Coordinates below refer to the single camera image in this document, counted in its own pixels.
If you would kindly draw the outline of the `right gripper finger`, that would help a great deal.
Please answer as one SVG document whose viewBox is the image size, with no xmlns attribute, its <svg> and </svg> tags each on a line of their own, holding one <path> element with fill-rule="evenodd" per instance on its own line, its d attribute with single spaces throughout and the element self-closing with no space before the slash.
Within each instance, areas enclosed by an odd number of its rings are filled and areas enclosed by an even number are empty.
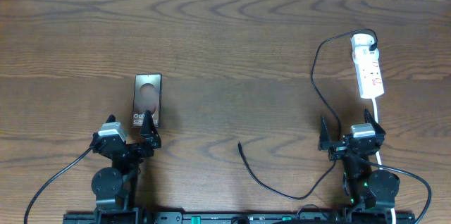
<svg viewBox="0 0 451 224">
<path fill-rule="evenodd" d="M 378 124 L 378 122 L 376 122 L 376 120 L 373 118 L 373 116 L 370 114 L 368 109 L 364 110 L 364 120 L 366 123 L 371 124 L 371 126 L 373 127 L 376 135 L 386 135 L 385 130 Z"/>
<path fill-rule="evenodd" d="M 328 131 L 328 127 L 325 121 L 325 118 L 321 116 L 321 128 L 320 128 L 320 135 L 319 135 L 319 145 L 318 149 L 320 151 L 327 151 L 331 146 L 331 138 Z"/>
</svg>

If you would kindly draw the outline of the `Galaxy S25 Ultra smartphone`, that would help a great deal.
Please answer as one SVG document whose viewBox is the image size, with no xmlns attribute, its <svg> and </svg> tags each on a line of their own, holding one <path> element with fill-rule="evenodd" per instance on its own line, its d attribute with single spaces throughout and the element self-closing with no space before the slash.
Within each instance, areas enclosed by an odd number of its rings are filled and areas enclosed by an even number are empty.
<svg viewBox="0 0 451 224">
<path fill-rule="evenodd" d="M 135 93 L 132 110 L 132 126 L 141 127 L 146 111 L 150 111 L 156 127 L 161 123 L 162 74 L 139 74 L 135 76 Z"/>
</svg>

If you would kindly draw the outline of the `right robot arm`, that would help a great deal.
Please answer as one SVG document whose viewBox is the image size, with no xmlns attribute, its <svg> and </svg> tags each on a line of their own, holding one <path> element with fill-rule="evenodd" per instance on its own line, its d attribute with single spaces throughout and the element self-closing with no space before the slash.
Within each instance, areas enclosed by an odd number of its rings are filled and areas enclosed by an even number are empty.
<svg viewBox="0 0 451 224">
<path fill-rule="evenodd" d="M 332 161 L 342 161 L 345 191 L 352 203 L 342 210 L 344 221 L 351 223 L 376 218 L 392 221 L 391 210 L 399 192 L 400 179 L 388 170 L 373 170 L 369 157 L 380 150 L 385 140 L 385 130 L 369 111 L 364 112 L 365 123 L 353 125 L 351 133 L 339 141 L 332 141 L 324 119 L 321 120 L 319 150 L 327 151 Z"/>
</svg>

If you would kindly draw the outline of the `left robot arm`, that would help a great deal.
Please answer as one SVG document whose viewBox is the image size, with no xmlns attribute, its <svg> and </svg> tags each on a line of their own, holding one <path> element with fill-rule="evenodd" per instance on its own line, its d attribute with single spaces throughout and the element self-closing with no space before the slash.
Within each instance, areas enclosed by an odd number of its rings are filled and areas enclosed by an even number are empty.
<svg viewBox="0 0 451 224">
<path fill-rule="evenodd" d="M 90 149 L 111 160 L 92 178 L 91 188 L 96 197 L 95 223 L 149 223 L 152 217 L 135 205 L 140 164 L 161 147 L 161 138 L 151 111 L 144 113 L 140 129 L 143 142 L 128 144 L 126 133 L 116 117 L 110 115 L 98 132 L 93 134 Z"/>
</svg>

